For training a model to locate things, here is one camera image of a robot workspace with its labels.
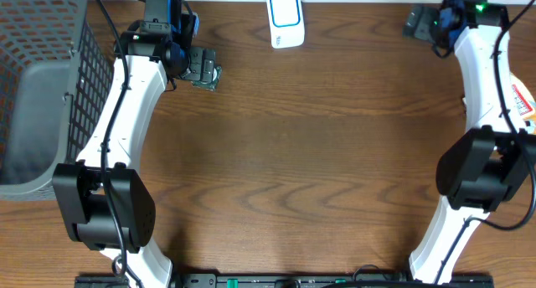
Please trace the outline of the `yellow wet wipes pack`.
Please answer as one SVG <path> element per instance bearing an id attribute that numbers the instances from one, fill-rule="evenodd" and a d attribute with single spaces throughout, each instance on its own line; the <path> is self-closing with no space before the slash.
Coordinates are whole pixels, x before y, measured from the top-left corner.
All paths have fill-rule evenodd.
<path id="1" fill-rule="evenodd" d="M 519 115 L 526 123 L 526 131 L 529 134 L 535 134 L 535 99 L 526 87 L 526 85 L 513 73 L 510 74 L 510 80 L 513 88 L 514 99 L 518 108 Z"/>

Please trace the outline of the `dark green round-label packet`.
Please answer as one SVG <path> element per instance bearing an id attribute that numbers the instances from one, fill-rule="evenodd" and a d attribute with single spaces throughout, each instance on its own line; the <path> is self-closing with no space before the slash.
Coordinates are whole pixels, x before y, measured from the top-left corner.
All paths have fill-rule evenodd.
<path id="1" fill-rule="evenodd" d="M 211 82 L 204 83 L 204 82 L 201 82 L 201 81 L 194 81 L 192 83 L 192 86 L 196 87 L 196 88 L 203 89 L 203 90 L 208 90 L 208 91 L 215 92 L 217 90 L 217 86 L 219 84 L 221 74 L 222 74 L 222 67 L 220 65 L 218 65 L 218 66 L 216 66 L 214 68 L 213 80 Z"/>

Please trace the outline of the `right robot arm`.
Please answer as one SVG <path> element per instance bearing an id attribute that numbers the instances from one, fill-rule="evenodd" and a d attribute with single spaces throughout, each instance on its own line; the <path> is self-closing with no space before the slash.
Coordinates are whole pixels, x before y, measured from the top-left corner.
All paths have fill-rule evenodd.
<path id="1" fill-rule="evenodd" d="M 488 217 L 511 200 L 525 180 L 535 180 L 535 136 L 518 111 L 511 82 L 509 31 L 517 22 L 503 4 L 442 0 L 438 8 L 416 4 L 403 35 L 430 43 L 436 56 L 455 55 L 466 101 L 464 135 L 438 161 L 440 200 L 424 238 L 409 257 L 413 280 L 446 285 L 481 224 L 514 231 L 535 214 L 535 201 L 512 225 Z"/>

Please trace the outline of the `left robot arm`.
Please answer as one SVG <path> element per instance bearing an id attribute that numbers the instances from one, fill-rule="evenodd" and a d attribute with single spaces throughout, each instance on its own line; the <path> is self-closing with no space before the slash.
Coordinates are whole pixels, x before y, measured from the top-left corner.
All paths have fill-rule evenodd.
<path id="1" fill-rule="evenodd" d="M 107 277 L 76 280 L 99 287 L 170 287 L 173 262 L 153 237 L 156 204 L 139 169 L 160 97 L 178 81 L 215 90 L 222 69 L 212 49 L 193 46 L 199 19 L 184 0 L 144 0 L 144 14 L 115 32 L 113 79 L 99 120 L 52 186 L 70 239 L 111 261 Z"/>

